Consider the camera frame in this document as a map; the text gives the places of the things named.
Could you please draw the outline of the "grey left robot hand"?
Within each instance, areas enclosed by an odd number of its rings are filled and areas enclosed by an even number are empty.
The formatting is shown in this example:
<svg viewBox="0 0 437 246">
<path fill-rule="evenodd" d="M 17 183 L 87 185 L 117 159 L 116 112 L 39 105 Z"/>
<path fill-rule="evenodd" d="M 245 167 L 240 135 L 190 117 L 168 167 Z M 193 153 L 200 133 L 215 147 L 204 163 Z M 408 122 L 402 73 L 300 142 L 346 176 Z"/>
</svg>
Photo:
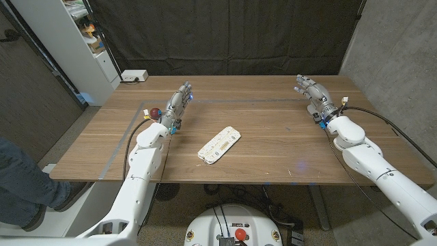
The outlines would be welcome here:
<svg viewBox="0 0 437 246">
<path fill-rule="evenodd" d="M 177 130 L 180 130 L 182 116 L 188 103 L 193 99 L 191 91 L 192 85 L 189 81 L 176 91 L 168 100 L 165 110 L 162 112 L 159 123 L 166 126 L 169 133 L 172 135 Z"/>
</svg>

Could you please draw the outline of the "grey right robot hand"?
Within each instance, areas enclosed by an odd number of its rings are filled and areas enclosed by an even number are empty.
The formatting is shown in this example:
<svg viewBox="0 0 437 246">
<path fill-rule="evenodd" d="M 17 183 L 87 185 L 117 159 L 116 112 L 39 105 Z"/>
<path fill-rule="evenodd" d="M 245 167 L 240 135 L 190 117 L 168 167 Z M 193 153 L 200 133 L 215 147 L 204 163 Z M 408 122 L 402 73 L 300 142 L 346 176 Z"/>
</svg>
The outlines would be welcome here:
<svg viewBox="0 0 437 246">
<path fill-rule="evenodd" d="M 310 101 L 307 106 L 309 115 L 313 117 L 316 124 L 323 123 L 327 126 L 337 117 L 338 112 L 328 90 L 323 85 L 300 74 L 296 76 L 296 81 L 300 87 L 294 89 Z"/>
</svg>

